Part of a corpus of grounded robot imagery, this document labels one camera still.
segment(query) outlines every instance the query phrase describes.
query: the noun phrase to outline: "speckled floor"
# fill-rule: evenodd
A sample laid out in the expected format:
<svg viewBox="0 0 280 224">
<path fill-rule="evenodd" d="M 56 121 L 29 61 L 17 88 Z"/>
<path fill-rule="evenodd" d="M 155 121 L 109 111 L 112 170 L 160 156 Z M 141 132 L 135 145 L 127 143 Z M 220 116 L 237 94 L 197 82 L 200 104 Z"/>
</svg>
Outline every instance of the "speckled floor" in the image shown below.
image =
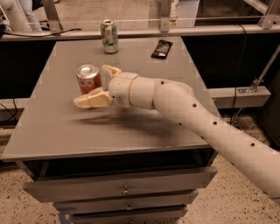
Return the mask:
<svg viewBox="0 0 280 224">
<path fill-rule="evenodd" d="M 241 130 L 268 144 L 269 140 L 250 115 L 241 118 Z M 146 224 L 280 223 L 280 206 L 272 202 L 222 156 L 214 160 L 218 173 L 180 220 L 149 221 Z M 0 168 L 0 223 L 60 223 L 52 204 L 41 204 L 26 193 L 23 183 L 32 181 L 16 166 Z"/>
</svg>

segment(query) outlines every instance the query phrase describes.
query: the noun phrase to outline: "gray table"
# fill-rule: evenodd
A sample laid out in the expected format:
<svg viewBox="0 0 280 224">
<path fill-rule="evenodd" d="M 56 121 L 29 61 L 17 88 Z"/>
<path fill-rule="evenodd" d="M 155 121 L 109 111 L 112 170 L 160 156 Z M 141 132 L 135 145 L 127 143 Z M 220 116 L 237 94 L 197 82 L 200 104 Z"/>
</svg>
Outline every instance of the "gray table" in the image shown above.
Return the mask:
<svg viewBox="0 0 280 224">
<path fill-rule="evenodd" d="M 126 188 L 126 184 L 123 183 L 124 179 L 129 179 L 130 183 L 136 183 L 136 179 L 147 179 L 150 176 L 154 179 L 161 179 L 164 176 L 168 177 L 164 181 L 169 183 L 170 177 L 184 174 L 187 176 L 186 182 L 188 183 L 187 180 L 191 176 L 193 178 L 197 175 L 195 177 L 198 180 L 194 179 L 193 184 L 184 189 L 179 187 L 159 191 L 160 187 L 155 186 L 157 190 L 154 191 L 154 185 L 151 185 L 150 188 L 145 185 L 145 189 L 150 190 L 138 191 L 136 194 L 139 198 L 139 195 L 147 193 L 157 194 L 167 191 L 170 194 L 170 192 L 182 190 L 189 191 L 205 187 L 209 183 L 216 172 L 214 168 L 208 167 L 212 163 L 215 153 L 206 142 L 190 130 L 165 120 L 157 111 L 121 108 L 115 105 L 108 108 L 80 109 L 73 104 L 73 98 L 81 95 L 75 77 L 77 68 L 87 63 L 94 64 L 99 68 L 108 64 L 120 67 L 123 71 L 138 73 L 144 77 L 185 82 L 194 89 L 199 101 L 218 116 L 219 113 L 181 38 L 166 37 L 164 39 L 173 42 L 168 58 L 165 60 L 151 58 L 160 38 L 120 39 L 119 52 L 115 54 L 104 53 L 100 40 L 66 41 L 56 44 L 28 101 L 28 106 L 25 108 L 2 155 L 2 160 L 15 161 L 35 180 L 24 187 L 27 192 L 42 202 L 56 200 L 57 203 L 62 201 L 63 205 L 64 201 L 77 200 L 79 204 L 81 203 L 79 200 L 93 199 L 95 196 L 91 193 L 90 195 L 85 193 L 73 198 L 69 198 L 69 195 L 65 195 L 65 198 L 63 195 L 58 197 L 53 195 L 53 192 L 59 190 L 52 189 L 52 186 L 67 184 L 73 190 L 76 189 L 75 187 L 81 187 L 79 184 L 84 185 L 91 182 L 95 185 L 97 181 L 96 189 L 100 189 L 101 186 L 105 186 L 104 181 L 117 179 L 121 180 L 122 185 Z M 102 84 L 107 89 L 109 78 L 105 77 L 102 71 L 101 77 Z M 197 164 L 195 166 L 192 163 L 192 165 L 187 164 L 186 166 L 189 165 L 191 170 L 178 170 L 182 167 L 185 169 L 184 163 L 189 163 L 189 161 L 178 164 L 171 161 L 166 162 L 167 158 L 172 155 L 168 154 L 170 152 L 177 155 L 173 160 L 178 161 L 182 157 L 180 153 L 190 152 Z M 203 160 L 204 156 L 201 156 L 201 153 L 205 152 L 207 154 L 206 160 Z M 139 156 L 142 161 L 137 161 L 137 156 L 134 157 L 134 155 Z M 122 164 L 118 164 L 120 160 L 112 162 L 112 159 L 115 158 L 120 159 Z M 156 165 L 151 165 L 153 161 L 158 164 L 159 168 Z M 94 164 L 101 167 L 111 167 L 110 169 L 100 169 L 100 167 L 97 169 L 98 177 L 102 174 L 105 179 L 98 178 L 96 180 L 93 178 L 92 172 L 95 170 L 91 167 Z M 67 167 L 73 166 L 76 167 L 76 171 L 69 168 L 71 171 L 67 173 Z M 122 167 L 121 172 L 117 171 L 119 166 Z M 91 174 L 85 175 L 86 169 L 89 169 L 88 173 Z M 45 198 L 42 198 L 41 195 L 43 191 L 47 192 Z M 111 191 L 112 194 L 104 194 L 102 197 L 106 199 L 111 197 L 110 203 L 118 201 L 116 200 L 118 196 L 114 195 L 114 191 L 109 189 L 108 191 Z M 169 214 L 170 211 L 167 208 L 164 214 L 168 213 L 171 217 L 178 217 L 178 214 Z M 90 223 L 91 220 L 81 220 L 81 223 L 83 221 Z"/>
</svg>

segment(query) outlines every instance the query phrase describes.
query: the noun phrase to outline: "aluminum can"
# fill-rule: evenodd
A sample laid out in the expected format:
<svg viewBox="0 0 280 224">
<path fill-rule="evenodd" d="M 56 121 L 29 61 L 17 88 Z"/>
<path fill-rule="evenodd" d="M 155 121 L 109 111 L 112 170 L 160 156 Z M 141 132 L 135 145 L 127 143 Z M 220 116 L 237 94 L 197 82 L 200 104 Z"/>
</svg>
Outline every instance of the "aluminum can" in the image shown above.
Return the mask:
<svg viewBox="0 0 280 224">
<path fill-rule="evenodd" d="M 76 76 L 80 85 L 80 91 L 83 95 L 102 86 L 102 78 L 97 66 L 81 66 L 78 68 Z"/>
<path fill-rule="evenodd" d="M 110 19 L 101 23 L 101 37 L 105 53 L 116 53 L 119 50 L 116 24 Z"/>
</svg>

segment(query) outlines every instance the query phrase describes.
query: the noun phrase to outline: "cable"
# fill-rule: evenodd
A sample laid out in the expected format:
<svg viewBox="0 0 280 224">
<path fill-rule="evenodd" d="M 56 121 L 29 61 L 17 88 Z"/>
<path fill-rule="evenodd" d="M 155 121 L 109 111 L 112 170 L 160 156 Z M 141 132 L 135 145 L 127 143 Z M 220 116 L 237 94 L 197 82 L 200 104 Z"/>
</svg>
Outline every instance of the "cable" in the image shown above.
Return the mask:
<svg viewBox="0 0 280 224">
<path fill-rule="evenodd" d="M 238 67 L 237 67 L 237 72 L 236 72 L 236 78 L 235 78 L 235 83 L 234 83 L 234 102 L 233 102 L 233 107 L 232 107 L 232 114 L 231 114 L 231 117 L 230 117 L 230 124 L 232 124 L 232 120 L 233 120 L 233 116 L 234 116 L 234 111 L 235 111 L 235 103 L 236 103 L 236 91 L 237 91 L 237 81 L 238 81 L 238 78 L 239 78 L 239 74 L 240 74 L 240 65 L 242 63 L 242 57 L 243 57 L 243 54 L 244 54 L 244 49 L 245 49 L 245 45 L 246 45 L 246 42 L 247 42 L 247 33 L 245 31 L 245 28 L 241 25 L 241 24 L 238 24 L 244 31 L 244 41 L 243 41 L 243 47 L 242 47 L 242 50 L 241 50 L 241 55 L 240 55 L 240 58 L 239 58 L 239 61 L 238 61 Z"/>
<path fill-rule="evenodd" d="M 12 114 L 11 111 L 8 108 L 6 108 L 0 102 L 0 106 L 3 107 L 10 114 L 10 117 L 8 119 L 6 119 L 6 120 L 0 121 L 1 123 L 8 122 L 11 118 L 13 118 L 15 122 L 18 121 L 18 119 L 16 118 L 16 114 L 18 113 L 18 108 L 17 108 L 16 102 L 15 102 L 15 99 L 13 99 L 12 101 L 13 101 L 13 104 L 14 104 L 14 107 L 15 107 L 15 113 L 14 114 Z"/>
<path fill-rule="evenodd" d="M 14 31 L 14 29 L 9 24 L 3 24 L 3 25 L 9 27 L 12 31 Z"/>
<path fill-rule="evenodd" d="M 70 29 L 70 30 L 59 31 L 59 32 L 51 33 L 51 34 L 45 34 L 45 35 L 25 35 L 25 34 L 19 34 L 19 33 L 11 33 L 11 32 L 7 32 L 7 31 L 4 31 L 3 34 L 10 35 L 10 36 L 17 36 L 17 37 L 43 38 L 43 37 L 57 36 L 57 35 L 60 35 L 62 33 L 74 32 L 74 31 L 81 31 L 81 28 L 73 28 L 73 29 Z"/>
</svg>

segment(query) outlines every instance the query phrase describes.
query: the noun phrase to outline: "metal rail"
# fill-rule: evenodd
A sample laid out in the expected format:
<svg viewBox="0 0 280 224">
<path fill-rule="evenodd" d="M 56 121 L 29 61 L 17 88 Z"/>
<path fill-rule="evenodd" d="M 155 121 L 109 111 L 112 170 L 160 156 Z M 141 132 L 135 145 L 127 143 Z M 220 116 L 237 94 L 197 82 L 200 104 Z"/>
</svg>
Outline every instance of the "metal rail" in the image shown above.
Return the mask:
<svg viewBox="0 0 280 224">
<path fill-rule="evenodd" d="M 264 30 L 257 24 L 247 24 L 242 26 L 247 34 L 253 33 L 279 33 L 280 25 L 274 24 L 269 30 Z M 161 32 L 160 29 L 145 30 L 119 30 L 119 39 L 128 38 L 149 38 L 149 37 L 174 37 L 174 36 L 207 36 L 207 35 L 229 35 L 243 34 L 244 30 L 239 25 L 216 25 L 216 26 L 196 26 L 192 28 L 174 28 L 168 32 Z M 70 31 L 56 36 L 39 37 L 39 35 L 51 34 L 45 32 L 17 32 L 17 34 L 30 35 L 30 37 L 17 37 L 3 35 L 1 41 L 30 41 L 30 40 L 79 40 L 79 39 L 100 39 L 99 31 Z"/>
<path fill-rule="evenodd" d="M 162 0 L 160 10 L 160 31 L 168 32 L 170 28 L 170 12 L 172 8 L 172 0 Z"/>
<path fill-rule="evenodd" d="M 260 75 L 260 77 L 258 79 L 254 79 L 251 86 L 248 88 L 242 88 L 239 89 L 238 92 L 240 94 L 244 93 L 244 94 L 252 94 L 257 90 L 257 88 L 259 87 L 259 85 L 263 82 L 263 78 L 266 75 L 266 73 L 269 71 L 271 65 L 273 64 L 273 62 L 275 61 L 275 59 L 277 58 L 277 55 L 280 53 L 280 45 L 278 45 L 277 49 L 275 50 L 275 52 L 272 54 L 269 63 L 266 65 L 266 67 L 263 69 L 262 74 Z M 238 126 L 238 121 L 241 118 L 244 110 L 246 108 L 239 108 L 235 111 L 234 115 L 233 115 L 233 125 L 236 127 Z"/>
<path fill-rule="evenodd" d="M 51 33 L 61 32 L 63 28 L 53 0 L 43 0 L 42 4 L 44 6 L 47 21 L 50 25 Z"/>
<path fill-rule="evenodd" d="M 259 25 L 263 29 L 270 29 L 275 22 L 276 15 L 280 8 L 279 0 L 271 0 L 264 16 L 259 21 Z"/>
<path fill-rule="evenodd" d="M 267 6 L 265 3 L 262 3 L 259 0 L 243 0 L 245 3 L 251 5 L 256 10 L 260 11 L 262 14 L 265 14 L 269 6 Z"/>
</svg>

